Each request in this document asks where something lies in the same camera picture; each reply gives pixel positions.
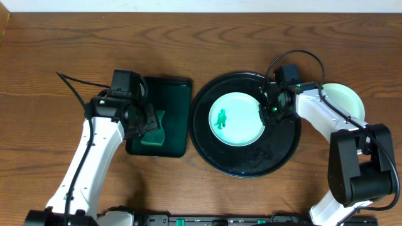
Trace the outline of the pale green plate bottom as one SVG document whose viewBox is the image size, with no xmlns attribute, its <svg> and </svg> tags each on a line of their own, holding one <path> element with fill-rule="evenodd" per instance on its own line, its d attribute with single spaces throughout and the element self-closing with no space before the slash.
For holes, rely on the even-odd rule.
<svg viewBox="0 0 402 226">
<path fill-rule="evenodd" d="M 345 109 L 354 117 L 364 120 L 366 116 L 361 98 L 349 87 L 339 83 L 326 83 L 323 90 L 336 104 Z"/>
</svg>

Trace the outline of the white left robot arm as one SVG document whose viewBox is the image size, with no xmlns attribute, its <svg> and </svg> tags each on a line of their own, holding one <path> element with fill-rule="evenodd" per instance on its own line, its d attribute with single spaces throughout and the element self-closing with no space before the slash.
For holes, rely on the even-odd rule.
<svg viewBox="0 0 402 226">
<path fill-rule="evenodd" d="M 161 127 L 147 96 L 140 74 L 115 70 L 111 86 L 82 104 L 85 121 L 68 171 L 45 209 L 28 212 L 25 225 L 135 225 L 132 210 L 117 207 L 99 215 L 98 202 L 119 145 L 125 139 L 140 143 Z"/>
</svg>

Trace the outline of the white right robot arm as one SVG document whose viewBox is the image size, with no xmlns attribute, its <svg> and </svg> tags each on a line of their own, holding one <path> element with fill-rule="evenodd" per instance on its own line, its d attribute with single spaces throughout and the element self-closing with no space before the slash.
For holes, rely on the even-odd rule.
<svg viewBox="0 0 402 226">
<path fill-rule="evenodd" d="M 314 205 L 314 225 L 344 225 L 361 210 L 373 211 L 372 203 L 388 195 L 393 208 L 401 185 L 394 162 L 390 130 L 383 124 L 369 125 L 336 104 L 315 82 L 303 82 L 296 65 L 277 68 L 274 78 L 263 83 L 267 104 L 261 109 L 266 124 L 303 118 L 330 144 L 329 191 Z"/>
</svg>

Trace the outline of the pale green plate top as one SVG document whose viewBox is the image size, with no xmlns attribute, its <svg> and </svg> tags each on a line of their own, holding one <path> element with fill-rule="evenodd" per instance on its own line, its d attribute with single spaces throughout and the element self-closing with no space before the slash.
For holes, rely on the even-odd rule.
<svg viewBox="0 0 402 226">
<path fill-rule="evenodd" d="M 234 147 L 254 143 L 265 130 L 259 115 L 259 102 L 242 92 L 220 96 L 209 110 L 208 121 L 213 135 Z"/>
</svg>

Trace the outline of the green wavy sponge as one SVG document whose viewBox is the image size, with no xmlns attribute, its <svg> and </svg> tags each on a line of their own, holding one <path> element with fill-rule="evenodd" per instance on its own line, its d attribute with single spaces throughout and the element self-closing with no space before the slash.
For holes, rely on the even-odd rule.
<svg viewBox="0 0 402 226">
<path fill-rule="evenodd" d="M 165 141 L 165 130 L 162 126 L 162 119 L 164 116 L 163 110 L 157 110 L 156 114 L 158 116 L 158 122 L 160 123 L 160 128 L 155 131 L 146 133 L 141 139 L 141 144 L 145 146 L 158 146 L 161 147 Z"/>
</svg>

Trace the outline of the pale green plate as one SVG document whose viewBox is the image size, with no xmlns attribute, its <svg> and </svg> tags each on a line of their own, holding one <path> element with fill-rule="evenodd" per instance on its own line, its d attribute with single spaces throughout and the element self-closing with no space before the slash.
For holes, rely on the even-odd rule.
<svg viewBox="0 0 402 226">
<path fill-rule="evenodd" d="M 349 87 L 339 83 L 326 83 L 323 90 L 336 104 L 345 109 L 354 117 L 364 120 L 366 116 L 361 98 Z"/>
<path fill-rule="evenodd" d="M 220 96 L 209 110 L 208 121 L 213 135 L 234 147 L 254 143 L 265 130 L 259 115 L 259 102 L 242 92 Z"/>
</svg>

